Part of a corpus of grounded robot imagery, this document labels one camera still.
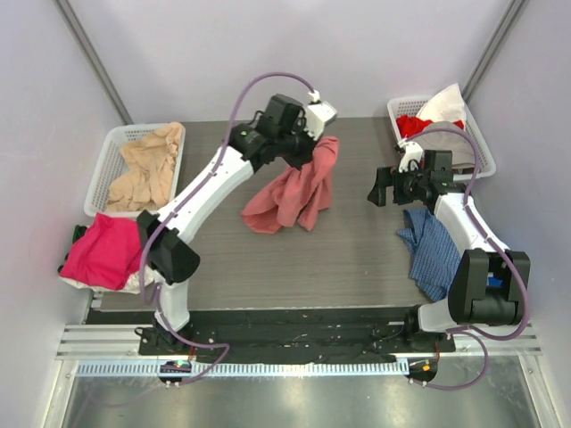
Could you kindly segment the salmon pink t shirt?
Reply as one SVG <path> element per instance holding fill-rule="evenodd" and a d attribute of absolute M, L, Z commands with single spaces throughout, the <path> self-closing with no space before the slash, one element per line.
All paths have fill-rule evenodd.
<path fill-rule="evenodd" d="M 243 222 L 253 232 L 267 235 L 295 225 L 312 230 L 319 213 L 333 203 L 339 148 L 338 138 L 321 138 L 310 163 L 301 169 L 286 168 L 245 205 L 241 212 Z"/>

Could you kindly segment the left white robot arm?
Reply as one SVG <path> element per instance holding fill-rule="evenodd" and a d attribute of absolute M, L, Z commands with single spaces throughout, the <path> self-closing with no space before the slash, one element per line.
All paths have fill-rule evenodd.
<path fill-rule="evenodd" d="M 157 284 L 153 324 L 167 353 L 178 356 L 189 347 L 188 286 L 201 261 L 190 243 L 201 225 L 261 167 L 277 158 L 296 169 L 309 163 L 336 115 L 317 94 L 307 105 L 287 95 L 272 95 L 251 121 L 230 126 L 211 162 L 179 196 L 154 214 L 144 210 L 138 215 L 141 260 Z"/>

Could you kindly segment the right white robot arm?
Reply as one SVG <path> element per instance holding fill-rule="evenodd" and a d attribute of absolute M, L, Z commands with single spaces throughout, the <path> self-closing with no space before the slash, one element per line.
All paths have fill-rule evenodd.
<path fill-rule="evenodd" d="M 529 323 L 531 305 L 527 281 L 531 261 L 513 251 L 487 226 L 471 196 L 472 181 L 457 182 L 449 151 L 428 150 L 403 167 L 377 169 L 368 201 L 386 205 L 422 202 L 445 227 L 461 259 L 445 299 L 421 305 L 417 321 L 402 333 L 406 347 L 415 352 L 434 343 L 435 333 L 469 330 L 495 341 L 516 339 Z"/>

